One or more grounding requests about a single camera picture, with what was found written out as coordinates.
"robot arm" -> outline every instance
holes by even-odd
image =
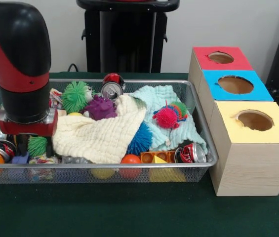
[[[0,127],[5,134],[52,136],[57,110],[49,109],[50,43],[40,12],[0,2]]]

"black cable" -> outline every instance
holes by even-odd
[[[75,68],[76,72],[79,72],[78,67],[77,67],[76,64],[74,64],[74,63],[70,64],[70,66],[69,66],[67,72],[70,72],[70,70],[71,70],[72,67]]]

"white wall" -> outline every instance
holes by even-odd
[[[86,71],[84,10],[75,0],[22,0],[44,16],[51,43],[51,72],[76,63]],[[279,0],[181,0],[168,15],[162,72],[188,72],[192,45],[239,46],[263,81],[279,42]]]

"pink spiky ball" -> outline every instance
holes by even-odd
[[[177,128],[177,114],[168,107],[160,109],[154,116],[153,119],[157,120],[157,124],[165,129]]]

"red ball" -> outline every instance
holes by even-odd
[[[177,123],[177,114],[170,108],[162,108],[154,116],[157,119],[157,124],[165,129],[174,128]]]
[[[136,155],[125,155],[121,164],[140,164],[141,159]],[[141,168],[120,168],[120,175],[126,179],[134,179],[141,173]]]

